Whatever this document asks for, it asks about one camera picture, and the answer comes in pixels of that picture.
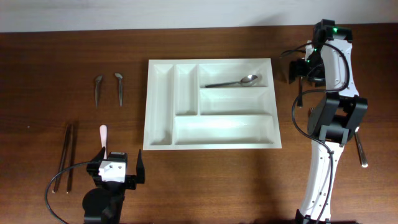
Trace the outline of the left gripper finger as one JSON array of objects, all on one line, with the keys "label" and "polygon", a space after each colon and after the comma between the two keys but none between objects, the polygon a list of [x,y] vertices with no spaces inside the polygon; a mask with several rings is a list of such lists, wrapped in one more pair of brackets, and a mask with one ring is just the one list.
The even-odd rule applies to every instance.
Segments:
[{"label": "left gripper finger", "polygon": [[102,161],[104,158],[106,148],[102,147],[101,150],[99,151],[99,153],[97,153],[97,155],[94,157],[94,161]]},{"label": "left gripper finger", "polygon": [[144,163],[142,160],[142,150],[139,150],[136,162],[136,183],[137,184],[144,184],[146,181],[146,172]]}]

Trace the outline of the steel spoon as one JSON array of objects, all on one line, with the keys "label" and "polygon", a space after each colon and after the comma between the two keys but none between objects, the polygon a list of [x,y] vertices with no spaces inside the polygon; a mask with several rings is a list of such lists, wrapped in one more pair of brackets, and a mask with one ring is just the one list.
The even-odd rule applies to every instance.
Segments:
[{"label": "steel spoon", "polygon": [[237,82],[210,84],[210,85],[205,85],[205,88],[215,88],[215,87],[227,86],[227,85],[240,85],[243,87],[247,87],[247,86],[251,86],[251,85],[255,84],[258,81],[258,79],[259,79],[259,77],[257,75],[248,75],[246,77],[243,77],[240,81],[237,81]]},{"label": "steel spoon", "polygon": [[297,100],[297,106],[299,108],[303,107],[302,93],[303,93],[303,77],[299,77],[299,80],[298,80],[298,100]]}]

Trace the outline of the steel fork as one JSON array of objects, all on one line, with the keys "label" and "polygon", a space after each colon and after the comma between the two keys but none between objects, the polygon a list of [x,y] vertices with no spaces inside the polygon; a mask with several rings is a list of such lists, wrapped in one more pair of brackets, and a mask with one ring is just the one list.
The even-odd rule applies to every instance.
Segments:
[{"label": "steel fork", "polygon": [[354,136],[355,136],[356,145],[358,148],[358,155],[359,155],[361,167],[367,168],[369,164],[368,164],[368,160],[367,160],[366,155],[363,150],[363,145],[361,144],[361,140],[359,137],[359,127],[356,128],[356,130],[354,132]]},{"label": "steel fork", "polygon": [[314,108],[310,108],[308,111],[308,117],[311,115],[311,113],[313,112]]}]

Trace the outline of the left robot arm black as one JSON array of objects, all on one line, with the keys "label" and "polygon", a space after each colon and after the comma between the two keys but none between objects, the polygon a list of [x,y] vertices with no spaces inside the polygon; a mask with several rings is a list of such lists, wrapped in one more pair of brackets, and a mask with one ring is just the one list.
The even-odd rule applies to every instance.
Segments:
[{"label": "left robot arm black", "polygon": [[106,148],[90,161],[87,173],[96,187],[83,198],[85,223],[119,223],[126,190],[135,190],[146,180],[142,151],[138,152],[136,174],[127,175],[128,155],[125,152],[110,152]]}]

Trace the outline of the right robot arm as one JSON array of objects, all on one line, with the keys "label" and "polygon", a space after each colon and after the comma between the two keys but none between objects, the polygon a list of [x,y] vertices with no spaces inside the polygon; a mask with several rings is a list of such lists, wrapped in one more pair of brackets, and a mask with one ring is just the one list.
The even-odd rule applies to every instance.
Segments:
[{"label": "right robot arm", "polygon": [[289,82],[296,79],[315,84],[312,90],[299,89],[293,107],[303,105],[303,96],[323,93],[323,98],[308,112],[307,130],[311,140],[310,174],[295,223],[330,223],[331,194],[339,159],[345,145],[356,136],[368,109],[354,84],[351,66],[353,34],[323,19],[313,28],[313,38],[295,49],[304,58],[289,64]]}]

